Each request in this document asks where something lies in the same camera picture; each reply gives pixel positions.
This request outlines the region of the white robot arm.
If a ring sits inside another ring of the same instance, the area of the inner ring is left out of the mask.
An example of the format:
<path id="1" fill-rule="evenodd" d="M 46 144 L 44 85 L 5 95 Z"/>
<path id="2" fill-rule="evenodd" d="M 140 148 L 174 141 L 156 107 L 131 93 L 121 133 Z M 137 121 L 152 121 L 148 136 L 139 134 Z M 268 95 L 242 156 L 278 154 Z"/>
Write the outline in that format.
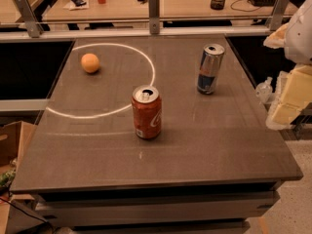
<path id="1" fill-rule="evenodd" d="M 312 102 L 312 0 L 305 0 L 290 21 L 269 35 L 263 45 L 283 48 L 294 69 L 277 79 L 266 126 L 283 130 Z"/>

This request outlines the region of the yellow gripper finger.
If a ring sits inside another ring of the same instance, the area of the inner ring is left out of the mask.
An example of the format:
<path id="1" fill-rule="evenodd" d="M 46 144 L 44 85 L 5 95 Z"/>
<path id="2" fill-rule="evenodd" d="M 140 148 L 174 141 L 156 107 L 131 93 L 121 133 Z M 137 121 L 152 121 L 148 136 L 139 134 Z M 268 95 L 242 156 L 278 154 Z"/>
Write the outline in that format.
<path id="1" fill-rule="evenodd" d="M 297 64 L 290 73 L 281 72 L 266 127 L 283 130 L 312 102 L 312 66 Z"/>
<path id="2" fill-rule="evenodd" d="M 288 25 L 288 23 L 281 25 L 276 31 L 267 36 L 263 45 L 271 49 L 283 48 L 285 45 L 285 36 Z"/>

